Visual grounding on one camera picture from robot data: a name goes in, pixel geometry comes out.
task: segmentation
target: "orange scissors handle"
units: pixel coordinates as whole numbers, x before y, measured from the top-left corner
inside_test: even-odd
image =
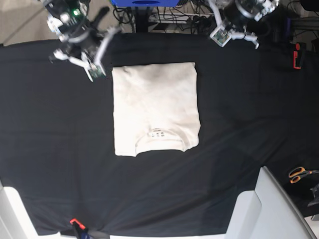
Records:
[[[293,178],[299,174],[302,174],[304,173],[306,170],[304,167],[298,167],[298,168],[295,168],[293,169],[290,173],[289,173],[289,178]]]
[[[297,183],[302,178],[315,173],[319,173],[319,170],[305,170],[304,167],[295,168],[289,173],[290,183]]]

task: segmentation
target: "black fabric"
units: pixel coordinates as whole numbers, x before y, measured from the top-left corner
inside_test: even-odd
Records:
[[[294,166],[319,168],[318,57],[297,71],[291,51],[240,40],[220,48],[193,35],[117,36],[105,65],[195,62],[198,73],[199,145],[133,158],[114,155],[111,68],[91,83],[77,66],[50,64],[57,46],[0,49],[0,179],[39,234],[70,229],[74,217],[109,235],[222,234],[263,165],[305,216],[319,213],[287,185]]]

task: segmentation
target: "white t-shirt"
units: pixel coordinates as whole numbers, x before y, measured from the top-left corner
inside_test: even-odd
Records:
[[[195,63],[115,67],[112,75],[116,155],[198,145]]]

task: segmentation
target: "cable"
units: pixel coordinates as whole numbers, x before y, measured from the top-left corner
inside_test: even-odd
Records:
[[[190,5],[191,5],[191,8],[193,9],[193,11],[196,12],[196,9],[195,9],[193,1],[190,1]]]
[[[200,6],[199,6],[199,1],[197,1],[196,4],[196,11],[195,11],[199,16],[200,16]]]
[[[160,19],[160,10],[159,10],[159,7],[157,6],[157,7],[156,7],[156,9],[157,9],[157,11],[158,11],[159,23],[161,24],[161,19]]]
[[[178,9],[175,9],[178,12],[180,12],[181,14],[185,15],[188,17],[188,19],[190,19],[190,27],[187,28],[183,28],[179,25],[177,25],[177,27],[181,30],[184,31],[186,29],[190,29],[190,33],[191,34],[195,34],[197,32],[197,34],[204,34],[207,35],[210,31],[211,28],[211,24],[214,22],[212,16],[210,16],[209,18],[207,18],[206,16],[189,16],[187,14],[185,14],[184,12],[179,11]]]
[[[212,9],[206,4],[206,1],[205,1],[205,0],[194,0],[194,1],[196,2],[196,9],[197,9],[197,10],[194,10],[193,5],[192,5],[192,7],[193,7],[193,10],[194,10],[194,12],[195,12],[196,14],[200,14],[200,13],[198,13],[198,7],[200,8],[200,10],[201,10],[203,13],[205,13],[204,10],[201,8],[201,6],[204,6],[210,13],[213,13]]]
[[[287,10],[289,10],[289,6],[291,5],[292,6],[292,4],[293,3],[296,3],[296,2],[300,2],[300,1],[291,1],[291,2],[289,2],[288,4],[287,4]]]
[[[21,24],[13,33],[11,33],[4,41],[3,45],[5,45],[8,41],[10,41],[21,29],[23,29],[29,22],[31,22],[36,16],[38,16],[45,8],[42,7],[40,10],[36,11],[32,16],[30,16],[23,24]]]
[[[304,30],[304,31],[302,31],[302,32],[299,32],[299,33],[297,33],[297,34],[295,34],[295,37],[296,36],[299,36],[299,35],[301,35],[301,34],[304,34],[305,32],[313,32],[314,33],[314,35],[317,37],[317,35],[315,34],[315,32],[313,31],[313,30]]]
[[[127,16],[128,20],[124,21],[124,17],[125,15]],[[114,6],[113,9],[113,16],[115,17],[115,19],[119,22],[119,24],[129,24],[132,22],[133,19],[133,14],[131,13],[131,8],[126,7],[126,8],[117,8],[116,6]]]
[[[179,9],[177,9],[176,7],[173,7],[174,10],[180,12],[181,14],[183,14],[184,16],[188,16],[188,17],[191,17],[190,15],[187,15],[186,13],[180,11]]]
[[[173,16],[173,17],[172,17],[172,18],[168,18],[168,19],[166,18],[166,20],[169,20],[169,19],[174,19],[174,20],[175,20],[176,27],[175,27],[175,29],[174,29],[174,33],[175,33],[175,31],[176,31],[177,28],[179,28],[181,31],[185,31],[185,29],[182,27],[182,25],[177,22],[177,21],[178,21],[178,20],[177,20],[178,17],[184,17],[184,16],[183,16],[183,15],[181,15],[181,16],[175,16],[175,14],[173,13],[171,7],[169,8],[169,11],[170,11],[171,16]]]
[[[313,34],[316,36],[316,38],[318,39],[318,36],[317,36],[317,34],[314,32],[314,31],[312,31],[313,32]]]

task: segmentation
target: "wire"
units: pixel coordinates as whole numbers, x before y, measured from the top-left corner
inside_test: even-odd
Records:
[[[179,28],[180,31],[185,31],[185,29],[182,27],[182,25],[177,22],[177,21],[185,22],[185,20],[178,20],[178,19],[177,19],[177,18],[179,18],[179,17],[184,17],[184,15],[176,16],[176,15],[173,13],[171,7],[169,8],[169,11],[170,11],[171,16],[173,16],[173,17],[172,17],[172,18],[168,18],[168,19],[166,18],[166,20],[169,20],[169,19],[174,19],[174,20],[175,20],[176,27],[175,27],[175,29],[174,29],[174,33],[175,33],[175,31],[176,31],[177,28]]]
[[[161,24],[161,18],[160,18],[160,10],[159,10],[159,7],[157,6],[156,9],[157,9],[157,11],[158,11],[159,23]]]
[[[40,10],[36,11],[32,16],[30,16],[24,23],[22,23],[13,33],[11,33],[4,41],[3,45],[5,45],[8,41],[10,41],[21,29],[23,29],[28,23],[30,23],[36,16],[38,16],[45,8],[42,7]]]
[[[312,31],[313,32],[313,34],[316,36],[316,38],[318,39],[318,36],[317,36],[317,34],[314,32],[314,31]]]
[[[129,24],[132,22],[133,19],[133,14],[131,12],[131,8],[130,7],[126,7],[126,8],[117,8],[116,6],[114,6],[113,9],[113,15],[115,17],[115,19],[119,22],[119,24]]]
[[[314,35],[316,36],[316,38],[318,38],[317,35],[316,35],[316,33],[315,33],[313,30],[304,30],[304,31],[302,31],[302,32],[299,32],[299,33],[295,34],[295,37],[296,37],[296,36],[299,36],[299,35],[301,35],[301,34],[304,34],[305,32],[313,32]]]
[[[287,4],[287,10],[289,10],[289,6],[290,6],[290,5],[292,6],[292,4],[293,4],[293,3],[296,3],[296,2],[300,2],[300,1],[291,1],[291,2],[289,2],[289,3]]]
[[[195,5],[194,5],[193,1],[190,1],[190,5],[191,5],[191,8],[193,9],[193,11],[196,12]]]
[[[177,9],[176,7],[173,7],[174,10],[180,12],[181,14],[183,14],[184,16],[188,16],[189,18],[191,17],[190,15],[187,15],[186,13],[180,11],[179,9]]]
[[[204,13],[204,10],[201,8],[201,6],[204,6],[210,13],[213,13],[213,11],[212,11],[212,9],[210,8],[210,6],[209,5],[207,5],[206,4],[206,1],[205,0],[194,0],[196,3],[196,9],[197,10],[195,10],[194,8],[193,8],[193,10],[194,10],[194,12],[196,13],[196,14],[200,14],[200,12],[198,12],[198,8],[201,10],[201,11],[203,11],[203,13]]]

